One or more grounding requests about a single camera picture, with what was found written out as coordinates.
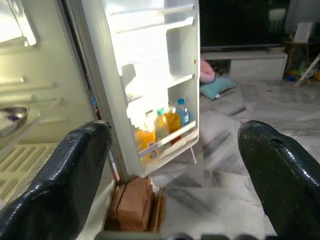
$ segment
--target tv stand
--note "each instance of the tv stand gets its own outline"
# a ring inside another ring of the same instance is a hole
[[[229,77],[232,80],[282,80],[288,55],[283,51],[205,52],[207,61],[230,60]]]

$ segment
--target water bottle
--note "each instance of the water bottle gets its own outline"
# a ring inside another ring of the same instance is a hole
[[[185,100],[183,98],[178,99],[178,106],[176,108],[176,113],[180,116],[180,127],[184,127],[190,121],[190,112],[185,105]]]

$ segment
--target refrigerator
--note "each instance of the refrigerator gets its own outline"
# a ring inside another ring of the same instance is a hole
[[[197,0],[1,0],[0,108],[27,121],[0,138],[0,204],[15,197],[58,142],[82,124],[112,126],[112,147],[85,227],[102,230],[116,182],[144,178],[199,140]],[[189,123],[145,149],[145,113],[183,98]],[[146,156],[177,137],[156,158]]]

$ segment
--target floor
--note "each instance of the floor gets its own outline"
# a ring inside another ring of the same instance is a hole
[[[276,233],[241,159],[237,131],[248,120],[266,122],[295,138],[320,161],[320,84],[242,81],[220,99],[200,97],[200,140],[151,175],[167,197],[161,234],[204,233],[265,239]]]

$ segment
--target open refrigerator door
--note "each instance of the open refrigerator door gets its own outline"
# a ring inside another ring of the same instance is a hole
[[[81,2],[126,171],[144,178],[199,139],[198,1]],[[141,147],[137,129],[146,113],[178,99],[186,102],[188,124]]]

